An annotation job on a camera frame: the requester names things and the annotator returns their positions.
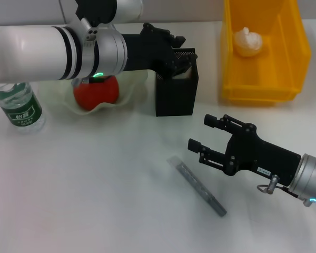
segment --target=bottle label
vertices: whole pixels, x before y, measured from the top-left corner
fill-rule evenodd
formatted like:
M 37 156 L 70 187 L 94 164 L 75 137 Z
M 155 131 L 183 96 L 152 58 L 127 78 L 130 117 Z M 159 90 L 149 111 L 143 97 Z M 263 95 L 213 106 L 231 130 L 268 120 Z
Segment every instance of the bottle label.
M 16 109 L 2 108 L 2 110 L 6 113 L 10 122 L 17 127 L 34 124 L 42 114 L 42 108 L 34 94 L 29 102 L 22 107 Z

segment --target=yellow box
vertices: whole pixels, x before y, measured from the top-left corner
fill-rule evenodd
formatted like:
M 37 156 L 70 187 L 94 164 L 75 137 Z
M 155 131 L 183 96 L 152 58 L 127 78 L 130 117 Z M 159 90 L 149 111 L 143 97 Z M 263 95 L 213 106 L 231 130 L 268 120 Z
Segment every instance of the yellow box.
M 241 57 L 234 49 L 233 34 L 244 27 L 262 35 L 263 49 L 254 57 Z M 293 100 L 302 91 L 310 56 L 296 0 L 225 0 L 224 98 L 254 104 Z

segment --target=plastic water bottle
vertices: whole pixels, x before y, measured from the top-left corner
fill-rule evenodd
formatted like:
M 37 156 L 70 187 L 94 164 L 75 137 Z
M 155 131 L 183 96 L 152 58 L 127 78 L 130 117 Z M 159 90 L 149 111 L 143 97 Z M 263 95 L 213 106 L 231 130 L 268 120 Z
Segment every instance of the plastic water bottle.
M 21 133 L 37 132 L 45 124 L 44 113 L 29 83 L 0 84 L 0 107 Z

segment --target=red tomato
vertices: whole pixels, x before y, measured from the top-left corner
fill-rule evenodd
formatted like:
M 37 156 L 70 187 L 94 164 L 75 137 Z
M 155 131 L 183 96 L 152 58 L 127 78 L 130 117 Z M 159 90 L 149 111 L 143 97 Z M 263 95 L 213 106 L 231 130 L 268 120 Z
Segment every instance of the red tomato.
M 104 83 L 83 83 L 79 87 L 74 88 L 76 102 L 88 111 L 91 111 L 100 103 L 115 103 L 119 94 L 120 89 L 114 76 Z

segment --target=white plate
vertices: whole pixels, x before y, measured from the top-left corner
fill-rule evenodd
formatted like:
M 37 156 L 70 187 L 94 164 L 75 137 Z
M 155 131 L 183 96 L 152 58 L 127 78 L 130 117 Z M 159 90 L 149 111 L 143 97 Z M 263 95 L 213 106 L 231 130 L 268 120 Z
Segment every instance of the white plate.
M 120 96 L 115 104 L 101 103 L 93 110 L 81 108 L 75 101 L 71 80 L 39 82 L 39 97 L 47 104 L 63 105 L 78 115 L 87 115 L 102 108 L 123 106 L 130 101 L 137 85 L 144 84 L 147 79 L 147 70 L 125 71 L 116 76 L 120 87 Z

